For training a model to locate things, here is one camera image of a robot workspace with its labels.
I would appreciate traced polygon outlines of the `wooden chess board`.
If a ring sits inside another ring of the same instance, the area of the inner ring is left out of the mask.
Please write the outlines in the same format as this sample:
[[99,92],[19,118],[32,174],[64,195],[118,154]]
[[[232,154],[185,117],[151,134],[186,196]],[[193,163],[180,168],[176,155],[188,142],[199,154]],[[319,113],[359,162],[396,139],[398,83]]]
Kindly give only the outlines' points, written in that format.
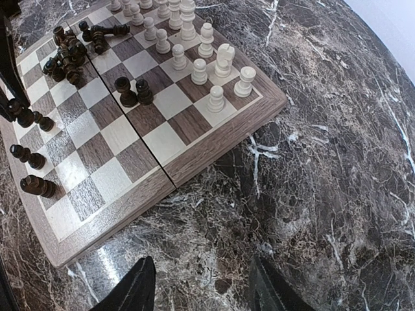
[[[64,23],[81,40],[78,24],[112,27],[127,24],[125,36],[110,35],[104,52],[91,42],[80,67],[80,82],[55,82],[42,73],[57,46],[48,34],[20,55],[16,62],[31,107],[54,121],[44,132],[38,124],[22,128],[1,122],[5,146],[20,144],[45,157],[35,170],[10,157],[16,182],[30,174],[56,184],[51,198],[22,192],[26,214],[49,262],[59,268],[106,240],[151,208],[177,187],[275,117],[286,105],[281,89],[243,52],[213,29],[213,55],[205,59],[207,82],[191,81],[198,55],[200,29],[205,21],[195,15],[196,38],[181,39],[181,30],[169,28],[171,11],[166,1],[105,1],[78,19]],[[145,40],[143,20],[167,31],[171,50],[156,51],[157,39]],[[215,74],[217,51],[229,43],[235,48],[231,73]],[[172,67],[172,47],[181,44],[187,60],[182,71]],[[234,85],[241,69],[253,67],[252,92],[240,98]],[[114,82],[127,77],[137,95],[136,82],[145,79],[153,93],[152,104],[132,108],[120,102]],[[224,109],[208,110],[213,86],[224,90]]]

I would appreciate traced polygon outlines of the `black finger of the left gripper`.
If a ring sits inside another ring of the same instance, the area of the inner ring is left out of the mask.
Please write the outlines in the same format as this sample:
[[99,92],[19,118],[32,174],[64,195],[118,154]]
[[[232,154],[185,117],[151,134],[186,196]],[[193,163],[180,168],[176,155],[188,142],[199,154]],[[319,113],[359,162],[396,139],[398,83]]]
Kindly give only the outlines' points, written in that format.
[[1,10],[1,80],[14,95],[18,104],[25,108],[30,106],[30,100],[16,65],[12,26],[3,10]]

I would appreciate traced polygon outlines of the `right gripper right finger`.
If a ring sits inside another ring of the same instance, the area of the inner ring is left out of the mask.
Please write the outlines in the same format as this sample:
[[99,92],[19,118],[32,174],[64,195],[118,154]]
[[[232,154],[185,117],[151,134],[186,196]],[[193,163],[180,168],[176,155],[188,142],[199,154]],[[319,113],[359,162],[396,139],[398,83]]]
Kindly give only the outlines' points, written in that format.
[[259,255],[254,255],[250,264],[249,305],[251,310],[314,311],[288,285],[277,269]]

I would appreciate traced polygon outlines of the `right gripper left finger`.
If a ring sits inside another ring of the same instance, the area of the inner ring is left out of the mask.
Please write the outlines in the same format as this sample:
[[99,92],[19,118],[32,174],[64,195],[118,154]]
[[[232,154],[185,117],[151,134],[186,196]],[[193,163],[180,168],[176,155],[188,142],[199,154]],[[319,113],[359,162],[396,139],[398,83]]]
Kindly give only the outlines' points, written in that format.
[[153,258],[140,258],[114,289],[91,310],[153,310],[155,288]]

